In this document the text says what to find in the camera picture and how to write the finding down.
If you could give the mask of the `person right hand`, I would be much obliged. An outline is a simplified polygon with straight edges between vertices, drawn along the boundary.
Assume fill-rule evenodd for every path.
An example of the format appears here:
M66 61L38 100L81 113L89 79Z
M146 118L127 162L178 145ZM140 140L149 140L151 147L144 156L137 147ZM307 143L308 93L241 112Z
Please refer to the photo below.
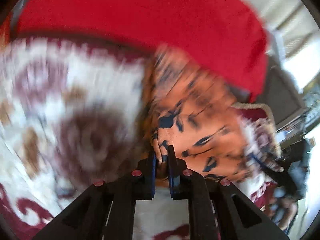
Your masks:
M272 197L265 205L264 214L282 231L287 231L298 212L298 201L292 197Z

